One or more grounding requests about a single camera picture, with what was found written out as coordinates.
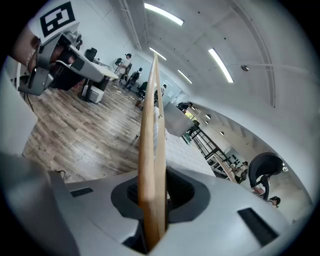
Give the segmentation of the wooden desk white legs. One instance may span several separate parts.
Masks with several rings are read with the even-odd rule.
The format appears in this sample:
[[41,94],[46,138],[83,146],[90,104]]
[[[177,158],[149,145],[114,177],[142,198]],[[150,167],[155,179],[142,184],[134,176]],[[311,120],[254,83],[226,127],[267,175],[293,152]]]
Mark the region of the wooden desk white legs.
[[221,168],[225,173],[225,175],[227,176],[227,178],[225,178],[226,180],[230,180],[234,183],[238,183],[235,179],[235,174],[233,173],[232,168],[228,167],[228,165],[216,153],[213,154],[213,157],[216,160],[216,163],[213,165],[213,170],[216,172],[220,172],[220,174],[222,174],[221,170],[219,169]]

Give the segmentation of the black metal railing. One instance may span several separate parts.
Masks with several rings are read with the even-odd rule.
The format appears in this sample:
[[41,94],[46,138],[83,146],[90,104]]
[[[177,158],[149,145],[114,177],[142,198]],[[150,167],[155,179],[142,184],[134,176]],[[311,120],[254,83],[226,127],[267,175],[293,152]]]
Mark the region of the black metal railing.
[[220,147],[202,131],[202,129],[198,128],[191,134],[190,138],[196,144],[197,148],[213,170],[223,170],[222,167],[218,167],[218,161],[216,160],[215,155],[217,155],[227,167],[231,167],[232,162],[230,157],[228,157]]

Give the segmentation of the white desktop computer tower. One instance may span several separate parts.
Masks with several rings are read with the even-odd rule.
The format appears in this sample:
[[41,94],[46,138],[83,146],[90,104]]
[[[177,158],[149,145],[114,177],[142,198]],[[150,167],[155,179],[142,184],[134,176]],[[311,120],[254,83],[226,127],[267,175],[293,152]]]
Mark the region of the white desktop computer tower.
[[96,87],[93,86],[90,89],[88,99],[91,102],[97,104],[102,100],[103,95],[104,95],[104,91],[102,91],[99,88],[96,88]]

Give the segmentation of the translucent grey plastic bin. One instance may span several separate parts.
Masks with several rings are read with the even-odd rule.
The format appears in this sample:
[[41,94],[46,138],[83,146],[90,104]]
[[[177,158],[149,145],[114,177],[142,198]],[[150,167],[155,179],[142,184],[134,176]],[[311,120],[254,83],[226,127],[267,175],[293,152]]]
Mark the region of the translucent grey plastic bin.
[[170,102],[166,104],[163,111],[165,128],[176,137],[181,137],[194,126],[193,121]]

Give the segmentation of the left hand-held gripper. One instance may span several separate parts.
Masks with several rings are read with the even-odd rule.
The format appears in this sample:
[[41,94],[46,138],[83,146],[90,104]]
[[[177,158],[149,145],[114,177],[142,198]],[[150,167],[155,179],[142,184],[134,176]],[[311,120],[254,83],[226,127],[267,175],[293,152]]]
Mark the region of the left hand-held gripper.
[[[48,88],[68,91],[84,78],[96,83],[104,79],[104,75],[77,49],[82,35],[77,30],[76,8],[73,1],[50,1],[20,34],[31,31],[39,38],[36,53],[36,64],[29,72],[25,85],[18,91],[39,96]],[[50,62],[56,46],[68,48],[76,55],[72,64],[61,60]]]

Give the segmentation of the long ceiling light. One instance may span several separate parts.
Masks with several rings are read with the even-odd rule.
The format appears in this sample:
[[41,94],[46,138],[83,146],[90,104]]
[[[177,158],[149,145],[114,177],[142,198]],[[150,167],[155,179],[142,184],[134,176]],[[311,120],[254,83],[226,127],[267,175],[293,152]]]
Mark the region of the long ceiling light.
[[156,51],[155,49],[153,49],[152,47],[149,47],[149,49],[154,52],[155,54],[157,54],[159,57],[161,57],[163,60],[167,60],[167,58],[165,56],[163,56],[161,53],[159,53],[158,51]]
[[232,76],[230,75],[227,67],[225,66],[224,62],[222,61],[222,59],[220,58],[220,56],[218,55],[216,50],[214,48],[211,48],[211,49],[208,50],[208,52],[213,57],[213,59],[215,60],[215,62],[219,66],[219,68],[221,69],[221,71],[224,74],[226,80],[229,83],[234,83],[234,80],[233,80]]
[[153,6],[151,4],[148,4],[148,3],[144,3],[144,8],[147,9],[147,10],[150,10],[152,12],[155,12],[163,17],[166,17],[167,19],[173,21],[174,23],[178,24],[179,26],[182,26],[184,24],[184,21],[182,19],[180,19],[179,17],[161,9],[161,8],[158,8],[156,6]]
[[191,81],[191,79],[186,76],[180,69],[178,69],[178,72],[181,76],[183,76],[190,84],[192,84],[193,82]]

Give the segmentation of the person's left hand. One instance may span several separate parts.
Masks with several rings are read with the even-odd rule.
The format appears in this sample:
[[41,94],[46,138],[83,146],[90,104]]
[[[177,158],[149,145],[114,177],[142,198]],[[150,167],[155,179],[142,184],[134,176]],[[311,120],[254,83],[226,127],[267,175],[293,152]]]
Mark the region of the person's left hand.
[[57,45],[51,55],[50,62],[62,61],[67,65],[72,64],[76,60],[77,56],[74,55],[67,47]]

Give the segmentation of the white work table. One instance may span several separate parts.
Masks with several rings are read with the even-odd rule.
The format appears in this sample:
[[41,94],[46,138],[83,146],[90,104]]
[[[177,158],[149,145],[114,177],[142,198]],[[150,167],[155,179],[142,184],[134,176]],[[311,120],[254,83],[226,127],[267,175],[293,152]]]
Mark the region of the white work table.
[[174,136],[167,129],[165,129],[165,158],[167,166],[215,176],[194,142],[186,143],[182,136]]

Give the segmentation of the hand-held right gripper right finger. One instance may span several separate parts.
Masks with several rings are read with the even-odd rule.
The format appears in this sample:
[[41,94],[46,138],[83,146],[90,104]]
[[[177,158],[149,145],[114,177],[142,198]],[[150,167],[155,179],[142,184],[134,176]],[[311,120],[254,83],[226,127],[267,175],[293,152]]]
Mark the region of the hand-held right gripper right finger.
[[170,224],[149,256],[278,256],[291,242],[291,225],[242,186],[177,168],[207,187],[210,199],[194,220]]

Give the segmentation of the black standing fan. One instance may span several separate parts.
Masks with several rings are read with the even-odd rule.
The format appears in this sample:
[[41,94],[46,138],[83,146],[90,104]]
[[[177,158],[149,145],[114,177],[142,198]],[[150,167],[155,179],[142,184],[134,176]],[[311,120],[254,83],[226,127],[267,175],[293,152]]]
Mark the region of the black standing fan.
[[114,60],[114,62],[112,63],[112,67],[114,69],[114,73],[116,74],[120,68],[120,65],[123,63],[124,59],[122,59],[121,57],[120,58],[117,58]]

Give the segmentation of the round beige pedestal table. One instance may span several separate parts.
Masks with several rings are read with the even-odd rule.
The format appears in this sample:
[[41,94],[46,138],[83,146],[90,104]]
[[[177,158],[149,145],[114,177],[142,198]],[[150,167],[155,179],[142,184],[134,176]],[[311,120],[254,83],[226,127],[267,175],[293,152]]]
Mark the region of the round beige pedestal table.
[[91,87],[96,87],[105,92],[107,84],[110,80],[116,80],[118,76],[105,68],[104,66],[93,63],[93,65],[104,75],[104,79],[101,82],[94,82],[90,79],[85,79],[81,92],[77,94],[78,98],[85,102],[90,102],[89,95]]

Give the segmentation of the white ceiling conduit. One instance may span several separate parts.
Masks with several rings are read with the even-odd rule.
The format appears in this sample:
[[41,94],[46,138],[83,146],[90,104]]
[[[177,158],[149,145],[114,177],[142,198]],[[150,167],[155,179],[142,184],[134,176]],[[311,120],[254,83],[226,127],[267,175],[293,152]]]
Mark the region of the white ceiling conduit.
[[137,32],[137,27],[134,23],[132,12],[130,11],[130,8],[129,8],[129,4],[128,4],[127,0],[118,0],[118,1],[120,4],[120,9],[124,15],[125,20],[126,20],[128,29],[129,29],[129,31],[133,37],[133,40],[135,42],[136,48],[141,52],[143,49],[142,49],[142,45],[141,45],[139,35]]

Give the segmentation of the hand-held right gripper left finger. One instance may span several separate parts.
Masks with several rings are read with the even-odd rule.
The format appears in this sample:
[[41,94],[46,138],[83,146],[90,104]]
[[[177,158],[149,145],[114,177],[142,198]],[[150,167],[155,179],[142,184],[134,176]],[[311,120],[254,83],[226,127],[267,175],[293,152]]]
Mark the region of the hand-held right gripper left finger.
[[111,200],[112,190],[136,174],[66,184],[58,172],[49,171],[58,208],[80,256],[145,256],[124,245],[136,234],[138,220],[123,217]]

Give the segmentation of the person's left forearm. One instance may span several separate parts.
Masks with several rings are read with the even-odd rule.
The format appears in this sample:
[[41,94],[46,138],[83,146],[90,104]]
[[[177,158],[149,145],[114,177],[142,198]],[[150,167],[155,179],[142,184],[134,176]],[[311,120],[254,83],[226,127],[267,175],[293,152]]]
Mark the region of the person's left forearm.
[[30,30],[20,34],[15,41],[10,56],[32,72],[36,65],[36,55],[40,40]]

